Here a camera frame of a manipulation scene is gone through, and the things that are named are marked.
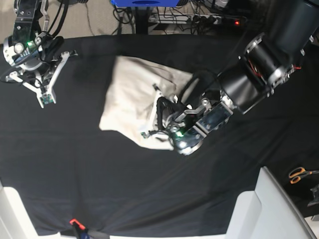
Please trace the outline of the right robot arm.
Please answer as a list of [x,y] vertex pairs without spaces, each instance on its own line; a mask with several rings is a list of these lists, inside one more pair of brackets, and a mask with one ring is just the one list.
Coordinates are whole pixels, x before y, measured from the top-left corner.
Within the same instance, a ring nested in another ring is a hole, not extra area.
[[69,8],[69,1],[60,1],[53,21],[46,0],[16,0],[16,19],[12,35],[3,43],[3,56],[10,68],[1,74],[0,81],[21,84],[35,93],[43,108],[56,103],[54,85],[60,72],[76,51],[57,51],[64,43],[59,36]]

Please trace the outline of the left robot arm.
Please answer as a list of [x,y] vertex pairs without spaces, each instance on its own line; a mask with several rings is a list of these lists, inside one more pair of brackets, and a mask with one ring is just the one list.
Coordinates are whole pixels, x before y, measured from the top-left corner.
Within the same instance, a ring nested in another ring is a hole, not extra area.
[[159,93],[141,136],[167,142],[183,155],[194,153],[235,110],[248,112],[289,79],[318,25],[318,1],[285,1],[272,28],[252,39],[234,66],[217,75],[196,72],[172,97]]

